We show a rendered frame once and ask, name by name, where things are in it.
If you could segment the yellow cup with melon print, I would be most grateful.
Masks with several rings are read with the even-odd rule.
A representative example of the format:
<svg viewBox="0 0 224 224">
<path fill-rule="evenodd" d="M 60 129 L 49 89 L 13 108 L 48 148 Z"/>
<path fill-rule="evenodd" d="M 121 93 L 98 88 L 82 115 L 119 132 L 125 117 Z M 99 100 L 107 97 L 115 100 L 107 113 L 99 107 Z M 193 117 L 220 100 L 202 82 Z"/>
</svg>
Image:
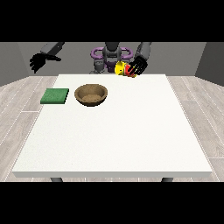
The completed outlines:
<svg viewBox="0 0 224 224">
<path fill-rule="evenodd" d="M 131 78 L 136 77 L 136 75 L 134 73 L 132 73 L 130 70 L 130 64 L 123 62 L 123 61 L 118 61 L 115 64 L 115 74 L 131 77 Z"/>
</svg>

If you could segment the green square pad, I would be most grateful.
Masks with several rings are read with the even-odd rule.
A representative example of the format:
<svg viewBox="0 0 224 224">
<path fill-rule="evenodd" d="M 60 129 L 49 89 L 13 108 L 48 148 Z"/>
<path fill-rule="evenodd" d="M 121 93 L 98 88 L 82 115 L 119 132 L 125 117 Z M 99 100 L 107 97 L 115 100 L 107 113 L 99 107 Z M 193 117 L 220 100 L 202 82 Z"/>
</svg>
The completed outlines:
<svg viewBox="0 0 224 224">
<path fill-rule="evenodd" d="M 64 104 L 69 93 L 68 88 L 48 88 L 41 100 L 41 104 Z"/>
</svg>

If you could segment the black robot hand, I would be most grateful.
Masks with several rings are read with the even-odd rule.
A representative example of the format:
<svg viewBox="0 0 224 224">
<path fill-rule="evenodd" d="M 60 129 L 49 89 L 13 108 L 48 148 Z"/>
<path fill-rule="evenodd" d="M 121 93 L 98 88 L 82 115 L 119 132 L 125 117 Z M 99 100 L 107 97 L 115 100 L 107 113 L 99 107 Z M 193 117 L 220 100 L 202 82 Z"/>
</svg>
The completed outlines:
<svg viewBox="0 0 224 224">
<path fill-rule="evenodd" d="M 36 73 L 46 63 L 47 60 L 61 61 L 61 58 L 54 55 L 36 53 L 30 59 L 31 70 Z"/>
<path fill-rule="evenodd" d="M 148 66 L 147 61 L 141 56 L 137 56 L 132 62 L 129 63 L 128 72 L 130 75 L 140 75 Z"/>
</svg>

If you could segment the brown wooden bowl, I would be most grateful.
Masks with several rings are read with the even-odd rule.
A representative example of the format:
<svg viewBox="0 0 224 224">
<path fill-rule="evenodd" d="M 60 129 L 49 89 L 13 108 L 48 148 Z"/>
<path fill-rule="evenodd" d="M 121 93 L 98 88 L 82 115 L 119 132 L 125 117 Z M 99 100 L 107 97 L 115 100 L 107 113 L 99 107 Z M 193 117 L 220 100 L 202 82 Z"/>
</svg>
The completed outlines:
<svg viewBox="0 0 224 224">
<path fill-rule="evenodd" d="M 108 90 L 100 84 L 85 84 L 78 87 L 74 92 L 75 99 L 87 107 L 95 107 L 105 101 Z"/>
</svg>

